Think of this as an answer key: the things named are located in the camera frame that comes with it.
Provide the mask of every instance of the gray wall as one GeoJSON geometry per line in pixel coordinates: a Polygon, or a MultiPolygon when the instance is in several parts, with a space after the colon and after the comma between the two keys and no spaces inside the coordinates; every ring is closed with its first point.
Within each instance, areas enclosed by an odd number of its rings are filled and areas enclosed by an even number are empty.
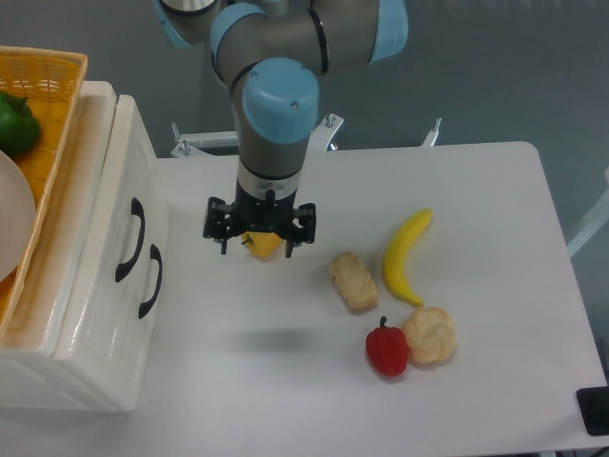
{"type": "MultiPolygon", "coordinates": [[[[606,189],[609,0],[410,0],[400,56],[321,79],[343,149],[528,141],[568,234],[606,189]]],[[[135,97],[157,155],[183,132],[233,129],[206,45],[175,50],[149,0],[3,0],[0,43],[80,51],[88,79],[135,97]]],[[[574,259],[595,333],[609,335],[609,228],[574,259]]]]}

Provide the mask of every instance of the white plate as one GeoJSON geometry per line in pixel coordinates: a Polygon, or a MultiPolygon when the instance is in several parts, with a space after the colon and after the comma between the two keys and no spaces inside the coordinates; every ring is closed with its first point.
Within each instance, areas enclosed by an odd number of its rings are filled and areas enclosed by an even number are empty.
{"type": "Polygon", "coordinates": [[[28,181],[0,150],[0,281],[19,264],[36,215],[28,181]]]}

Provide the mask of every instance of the white table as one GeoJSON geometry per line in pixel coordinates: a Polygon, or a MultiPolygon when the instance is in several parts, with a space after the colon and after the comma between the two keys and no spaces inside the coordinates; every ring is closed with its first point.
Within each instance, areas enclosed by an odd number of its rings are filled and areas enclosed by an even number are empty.
{"type": "Polygon", "coordinates": [[[3,455],[481,455],[609,445],[575,392],[604,376],[540,159],[524,143],[309,155],[297,203],[313,245],[261,263],[201,236],[206,199],[232,201],[236,157],[163,159],[173,205],[166,276],[130,414],[0,410],[3,455]],[[409,257],[413,288],[454,317],[448,364],[387,382],[363,351],[381,315],[387,238],[434,220],[409,257]],[[352,316],[327,276],[357,251],[380,290],[352,316]]]}

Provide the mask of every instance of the orange basket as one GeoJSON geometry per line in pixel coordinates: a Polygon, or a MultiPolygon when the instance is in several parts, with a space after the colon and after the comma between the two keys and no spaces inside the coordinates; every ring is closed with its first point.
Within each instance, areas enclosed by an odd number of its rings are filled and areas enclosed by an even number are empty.
{"type": "Polygon", "coordinates": [[[42,130],[37,145],[14,159],[31,187],[36,218],[19,265],[0,282],[0,338],[21,296],[29,261],[40,238],[87,63],[84,54],[0,46],[0,90],[28,97],[42,130]]]}

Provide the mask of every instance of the pepper stem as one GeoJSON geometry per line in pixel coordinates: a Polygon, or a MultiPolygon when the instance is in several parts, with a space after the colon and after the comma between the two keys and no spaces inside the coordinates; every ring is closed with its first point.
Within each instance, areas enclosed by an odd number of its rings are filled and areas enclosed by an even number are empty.
{"type": "Polygon", "coordinates": [[[251,236],[249,236],[249,233],[246,234],[246,240],[243,241],[243,243],[241,244],[241,246],[246,245],[247,243],[254,243],[254,240],[251,239],[251,236]]]}

